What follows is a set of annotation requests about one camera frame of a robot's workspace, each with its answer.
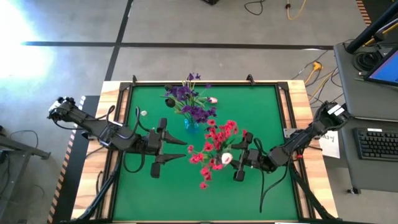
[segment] black keyboard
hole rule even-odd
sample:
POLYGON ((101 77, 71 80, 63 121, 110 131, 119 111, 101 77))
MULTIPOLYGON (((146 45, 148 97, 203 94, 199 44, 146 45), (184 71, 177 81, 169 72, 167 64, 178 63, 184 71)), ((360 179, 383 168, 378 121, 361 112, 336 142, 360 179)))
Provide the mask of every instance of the black keyboard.
POLYGON ((360 159, 398 162, 398 130, 353 130, 360 159))

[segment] blue vase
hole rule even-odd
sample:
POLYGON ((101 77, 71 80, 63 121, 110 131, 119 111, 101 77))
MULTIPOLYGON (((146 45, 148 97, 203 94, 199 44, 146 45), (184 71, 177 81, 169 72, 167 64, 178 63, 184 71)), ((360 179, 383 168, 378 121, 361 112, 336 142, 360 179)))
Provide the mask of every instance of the blue vase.
POLYGON ((199 124, 196 121, 185 118, 184 123, 188 133, 197 133, 199 131, 199 124))

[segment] green mat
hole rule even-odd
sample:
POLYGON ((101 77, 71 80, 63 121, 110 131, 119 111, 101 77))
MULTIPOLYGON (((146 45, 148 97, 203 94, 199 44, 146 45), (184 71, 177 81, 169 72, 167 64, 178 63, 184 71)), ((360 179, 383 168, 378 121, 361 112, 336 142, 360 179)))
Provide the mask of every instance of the green mat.
MULTIPOLYGON (((171 135, 201 150, 204 145, 206 127, 189 134, 185 130, 183 116, 175 114, 174 109, 166 107, 162 86, 137 86, 132 94, 129 125, 134 126, 135 106, 147 111, 141 116, 141 123, 147 127, 156 127, 161 117, 168 119, 167 129, 171 135)), ((265 151, 284 142, 280 122, 277 96, 274 86, 214 86, 203 96, 218 99, 216 122, 225 124, 235 120, 240 128, 247 129, 260 138, 265 151)), ((227 166, 213 172, 213 180, 205 190, 199 188, 203 177, 201 165, 188 162, 190 158, 186 146, 165 144, 165 153, 184 153, 187 157, 169 162, 161 167, 160 178, 150 177, 150 165, 154 157, 147 156, 144 168, 130 174, 122 168, 114 210, 117 221, 215 221, 215 220, 296 220, 292 182, 287 177, 274 187, 264 200, 263 212, 259 213, 261 191, 261 172, 245 168, 244 182, 233 180, 234 170, 227 166)), ((241 151, 235 151, 238 158, 241 151)), ((140 155, 128 154, 126 163, 130 169, 136 169, 141 161, 140 155)), ((265 188, 279 180, 285 169, 280 168, 272 174, 265 174, 265 188)))

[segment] computer monitor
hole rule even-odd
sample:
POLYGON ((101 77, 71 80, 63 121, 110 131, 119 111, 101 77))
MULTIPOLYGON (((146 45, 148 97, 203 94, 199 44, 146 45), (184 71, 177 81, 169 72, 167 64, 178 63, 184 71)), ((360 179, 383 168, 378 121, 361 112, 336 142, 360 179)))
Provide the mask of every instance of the computer monitor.
POLYGON ((364 79, 370 82, 398 86, 398 46, 394 47, 364 79))

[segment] concrete floor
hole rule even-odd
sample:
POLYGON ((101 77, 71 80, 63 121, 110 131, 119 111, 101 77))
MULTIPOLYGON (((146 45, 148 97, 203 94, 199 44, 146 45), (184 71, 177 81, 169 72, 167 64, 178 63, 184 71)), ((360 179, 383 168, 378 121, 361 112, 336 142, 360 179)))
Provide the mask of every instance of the concrete floor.
MULTIPOLYGON (((333 45, 358 35, 366 26, 355 0, 308 0, 301 17, 288 21, 285 1, 266 1, 261 16, 246 12, 247 1, 221 0, 210 7, 199 0, 135 0, 124 42, 186 42, 222 44, 333 45)), ((46 119, 58 96, 99 95, 113 51, 112 47, 32 47, 21 41, 114 42, 127 0, 3 1, 0 25, 3 35, 0 73, 0 123, 8 133, 33 129, 39 147, 52 152, 51 159, 32 158, 16 201, 29 206, 7 209, 1 223, 27 218, 45 223, 65 155, 70 131, 46 119), (45 190, 40 198, 32 184, 45 190)), ((301 2, 292 3, 292 13, 301 2)), ((251 73, 256 79, 289 80, 319 50, 243 49, 140 49, 120 50, 112 80, 179 80, 189 72, 209 80, 241 80, 251 73)), ((327 74, 336 67, 333 52, 321 59, 327 74)), ((304 79, 308 67, 299 76, 304 79)), ((316 88, 308 88, 312 93, 316 88)), ((321 100, 332 100, 341 89, 328 83, 321 100)), ((26 135, 17 140, 33 144, 26 135)), ((346 195, 350 188, 347 168, 326 160, 333 195, 341 218, 358 222, 396 223, 398 194, 364 191, 346 195)))

